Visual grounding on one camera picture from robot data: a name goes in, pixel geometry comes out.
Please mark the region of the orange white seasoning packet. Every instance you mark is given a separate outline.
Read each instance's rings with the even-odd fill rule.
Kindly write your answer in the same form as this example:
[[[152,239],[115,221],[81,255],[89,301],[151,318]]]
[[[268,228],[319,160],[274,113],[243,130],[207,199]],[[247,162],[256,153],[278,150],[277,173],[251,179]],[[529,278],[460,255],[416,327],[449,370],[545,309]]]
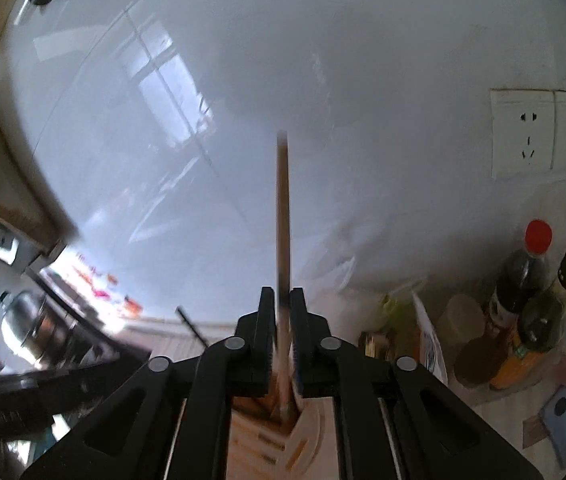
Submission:
[[[443,349],[437,337],[436,330],[424,304],[415,292],[411,292],[412,304],[420,330],[419,362],[432,375],[434,375],[445,386],[448,385],[448,374]]]

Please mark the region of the black-capped dark bottle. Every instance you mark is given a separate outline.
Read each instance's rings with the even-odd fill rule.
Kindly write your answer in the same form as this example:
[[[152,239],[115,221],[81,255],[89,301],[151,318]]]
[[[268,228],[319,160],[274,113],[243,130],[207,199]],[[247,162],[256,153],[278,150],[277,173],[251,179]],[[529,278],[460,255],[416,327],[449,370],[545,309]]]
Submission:
[[[526,304],[507,340],[507,356],[489,380],[492,390],[504,391],[522,382],[556,348],[566,315],[566,252],[556,278]]]

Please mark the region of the red-capped soy sauce bottle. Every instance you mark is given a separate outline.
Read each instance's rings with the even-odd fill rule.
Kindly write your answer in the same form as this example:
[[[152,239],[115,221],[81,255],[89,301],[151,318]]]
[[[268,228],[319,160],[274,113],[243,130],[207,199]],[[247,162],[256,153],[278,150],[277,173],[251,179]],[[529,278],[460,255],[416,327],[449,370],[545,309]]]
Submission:
[[[526,226],[523,246],[507,258],[485,304],[483,335],[469,341],[454,361],[454,376],[462,386],[487,384],[497,374],[518,315],[544,290],[552,239],[551,226],[544,220],[534,219]]]

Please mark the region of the small brown card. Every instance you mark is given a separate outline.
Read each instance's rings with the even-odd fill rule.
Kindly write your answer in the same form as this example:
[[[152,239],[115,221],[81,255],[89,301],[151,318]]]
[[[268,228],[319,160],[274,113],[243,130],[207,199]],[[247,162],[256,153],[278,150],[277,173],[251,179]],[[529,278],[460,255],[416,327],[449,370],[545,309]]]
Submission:
[[[548,431],[539,415],[530,416],[522,422],[522,449],[531,448],[545,440]]]

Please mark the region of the colourful wall stickers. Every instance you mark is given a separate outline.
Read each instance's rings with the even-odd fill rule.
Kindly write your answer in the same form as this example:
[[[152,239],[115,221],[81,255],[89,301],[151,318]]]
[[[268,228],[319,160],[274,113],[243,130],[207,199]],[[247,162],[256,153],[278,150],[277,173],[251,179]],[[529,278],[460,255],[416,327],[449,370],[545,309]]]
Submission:
[[[70,261],[72,286],[97,310],[123,318],[138,318],[143,313],[141,304],[122,291],[114,274],[98,270],[80,252]]]

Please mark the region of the black chopstick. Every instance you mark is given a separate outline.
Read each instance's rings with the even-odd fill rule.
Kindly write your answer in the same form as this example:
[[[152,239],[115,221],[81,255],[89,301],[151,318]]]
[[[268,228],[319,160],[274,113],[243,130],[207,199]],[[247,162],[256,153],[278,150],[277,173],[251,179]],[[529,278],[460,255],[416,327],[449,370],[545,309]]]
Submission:
[[[197,326],[190,320],[187,316],[187,312],[185,312],[184,307],[178,306],[176,307],[176,314],[179,316],[181,322],[187,326],[190,330],[194,338],[205,348],[209,347],[208,340],[203,336],[203,334],[198,330]]]

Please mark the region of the beige utensil holder canister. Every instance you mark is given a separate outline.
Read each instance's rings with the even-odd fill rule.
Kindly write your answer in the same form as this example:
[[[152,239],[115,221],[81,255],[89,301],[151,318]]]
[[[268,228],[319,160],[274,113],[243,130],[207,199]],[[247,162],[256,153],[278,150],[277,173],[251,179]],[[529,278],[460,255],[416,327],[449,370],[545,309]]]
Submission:
[[[304,399],[289,392],[281,417],[277,378],[261,398],[232,402],[228,479],[337,479],[339,467],[331,398]]]

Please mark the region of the striped cat table mat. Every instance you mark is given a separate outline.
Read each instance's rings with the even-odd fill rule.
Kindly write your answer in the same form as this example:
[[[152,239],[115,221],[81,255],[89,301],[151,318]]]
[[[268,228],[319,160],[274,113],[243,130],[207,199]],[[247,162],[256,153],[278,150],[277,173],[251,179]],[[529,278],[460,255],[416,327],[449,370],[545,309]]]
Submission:
[[[193,323],[198,336],[179,318],[127,318],[115,338],[151,352],[181,361],[200,356],[206,346],[234,334],[234,323]]]

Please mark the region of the steel cooking pot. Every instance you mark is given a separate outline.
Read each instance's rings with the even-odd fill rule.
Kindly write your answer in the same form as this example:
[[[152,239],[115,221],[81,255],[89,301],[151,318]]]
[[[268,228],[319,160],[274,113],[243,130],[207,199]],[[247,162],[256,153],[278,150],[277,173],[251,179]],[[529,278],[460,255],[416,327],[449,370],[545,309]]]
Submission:
[[[44,366],[57,366],[65,360],[70,326],[48,296],[31,290],[18,294],[6,290],[0,303],[3,321],[19,348],[28,350]]]

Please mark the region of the wooden chopstick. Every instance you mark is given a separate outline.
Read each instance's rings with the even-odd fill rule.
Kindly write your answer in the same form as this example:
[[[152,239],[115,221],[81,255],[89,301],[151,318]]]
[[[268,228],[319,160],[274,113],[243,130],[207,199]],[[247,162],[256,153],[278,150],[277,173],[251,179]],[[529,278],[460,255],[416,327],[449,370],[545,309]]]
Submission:
[[[289,142],[287,132],[277,134],[277,393],[282,422],[291,419],[289,377],[289,293],[291,292],[291,222],[289,221]]]

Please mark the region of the white plastic bag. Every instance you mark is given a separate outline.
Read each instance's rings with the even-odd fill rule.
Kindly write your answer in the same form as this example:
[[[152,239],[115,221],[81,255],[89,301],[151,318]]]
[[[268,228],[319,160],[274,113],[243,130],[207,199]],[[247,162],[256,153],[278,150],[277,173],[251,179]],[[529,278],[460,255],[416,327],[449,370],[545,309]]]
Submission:
[[[303,270],[293,275],[293,284],[304,289],[308,311],[326,318],[331,332],[343,339],[355,339],[362,332],[383,324],[379,287],[355,281],[357,258],[349,257],[326,270]]]

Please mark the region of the yellow-green seasoning packet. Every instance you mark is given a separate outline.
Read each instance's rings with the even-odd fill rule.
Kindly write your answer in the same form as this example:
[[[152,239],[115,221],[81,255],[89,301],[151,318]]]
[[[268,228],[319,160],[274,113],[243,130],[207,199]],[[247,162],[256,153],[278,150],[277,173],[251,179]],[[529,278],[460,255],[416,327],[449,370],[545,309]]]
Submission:
[[[385,295],[381,302],[383,325],[374,332],[362,333],[359,347],[366,356],[396,362],[403,356],[420,359],[421,330],[411,299]]]

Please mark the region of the range hood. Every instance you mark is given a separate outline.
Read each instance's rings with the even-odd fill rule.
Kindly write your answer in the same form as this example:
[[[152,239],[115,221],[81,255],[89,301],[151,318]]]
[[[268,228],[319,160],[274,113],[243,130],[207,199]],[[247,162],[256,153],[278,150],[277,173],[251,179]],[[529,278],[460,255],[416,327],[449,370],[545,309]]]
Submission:
[[[77,228],[43,177],[26,139],[0,122],[0,251],[16,245],[17,271],[39,271],[62,255]]]

